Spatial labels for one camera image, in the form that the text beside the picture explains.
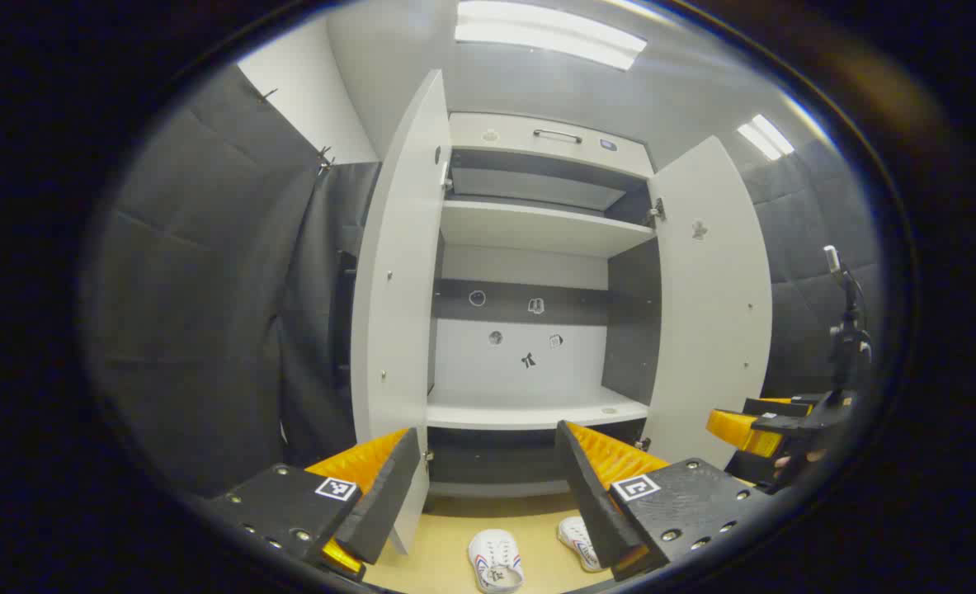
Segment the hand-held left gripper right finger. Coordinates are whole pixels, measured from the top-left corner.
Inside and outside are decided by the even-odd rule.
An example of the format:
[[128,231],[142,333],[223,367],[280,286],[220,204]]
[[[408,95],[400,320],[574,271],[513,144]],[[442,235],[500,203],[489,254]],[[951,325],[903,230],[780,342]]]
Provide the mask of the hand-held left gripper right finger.
[[702,571],[709,556],[756,534],[763,490],[700,458],[670,464],[562,420],[555,454],[601,566],[617,582]]

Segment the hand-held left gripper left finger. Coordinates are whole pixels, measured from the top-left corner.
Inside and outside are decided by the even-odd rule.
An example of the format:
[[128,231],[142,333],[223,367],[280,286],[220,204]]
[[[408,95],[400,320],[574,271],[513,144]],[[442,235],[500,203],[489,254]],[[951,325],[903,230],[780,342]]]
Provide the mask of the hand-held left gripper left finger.
[[377,563],[422,458],[409,427],[314,465],[276,464],[207,502],[215,521],[295,563],[360,582]]

